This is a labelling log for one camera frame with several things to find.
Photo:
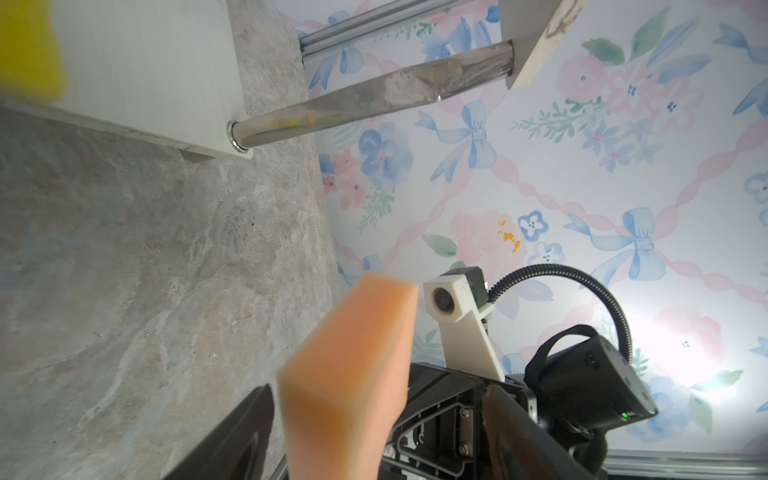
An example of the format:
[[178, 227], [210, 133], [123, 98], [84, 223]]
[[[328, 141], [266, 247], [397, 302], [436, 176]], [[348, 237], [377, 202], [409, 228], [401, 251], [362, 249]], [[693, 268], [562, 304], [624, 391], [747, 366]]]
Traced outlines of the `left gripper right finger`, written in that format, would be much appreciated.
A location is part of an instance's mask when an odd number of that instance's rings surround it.
[[494, 479], [592, 479], [524, 409], [498, 385], [482, 400], [491, 473]]

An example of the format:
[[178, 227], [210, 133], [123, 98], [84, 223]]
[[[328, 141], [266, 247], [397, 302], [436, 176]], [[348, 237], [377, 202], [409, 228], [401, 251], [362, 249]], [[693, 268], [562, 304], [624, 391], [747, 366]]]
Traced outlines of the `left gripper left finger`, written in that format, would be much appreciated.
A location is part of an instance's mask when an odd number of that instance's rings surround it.
[[270, 385], [255, 388], [165, 479], [260, 479], [274, 416]]

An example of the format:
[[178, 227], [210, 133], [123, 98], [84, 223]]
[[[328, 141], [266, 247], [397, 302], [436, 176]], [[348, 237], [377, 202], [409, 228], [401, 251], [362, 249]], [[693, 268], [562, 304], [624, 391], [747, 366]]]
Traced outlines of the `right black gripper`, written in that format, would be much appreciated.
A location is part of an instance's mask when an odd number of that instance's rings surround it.
[[406, 406], [387, 438], [378, 477], [491, 479], [481, 403], [492, 385], [538, 420], [536, 397], [521, 375], [500, 382], [427, 363], [411, 364]]

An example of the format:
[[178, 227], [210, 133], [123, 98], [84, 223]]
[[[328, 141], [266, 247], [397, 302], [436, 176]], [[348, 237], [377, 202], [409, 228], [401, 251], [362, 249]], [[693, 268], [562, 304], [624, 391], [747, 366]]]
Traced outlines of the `salmon pink sponge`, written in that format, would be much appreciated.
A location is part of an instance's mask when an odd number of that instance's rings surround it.
[[365, 274], [277, 375], [292, 479], [375, 479], [408, 392], [419, 288]]

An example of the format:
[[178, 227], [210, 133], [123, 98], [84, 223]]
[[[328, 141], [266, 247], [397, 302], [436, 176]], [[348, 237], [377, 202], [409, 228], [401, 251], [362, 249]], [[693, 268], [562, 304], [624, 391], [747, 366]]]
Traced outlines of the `yellow sponge front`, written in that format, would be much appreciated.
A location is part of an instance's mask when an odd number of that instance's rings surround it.
[[59, 44], [46, 0], [1, 1], [1, 95], [37, 104], [66, 90]]

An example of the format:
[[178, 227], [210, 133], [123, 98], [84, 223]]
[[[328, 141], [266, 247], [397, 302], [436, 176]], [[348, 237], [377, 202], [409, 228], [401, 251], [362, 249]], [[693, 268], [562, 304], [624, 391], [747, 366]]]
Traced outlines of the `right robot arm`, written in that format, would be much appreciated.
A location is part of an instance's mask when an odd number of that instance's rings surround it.
[[605, 479], [609, 431], [658, 408], [630, 362], [577, 325], [499, 381], [414, 363], [381, 479]]

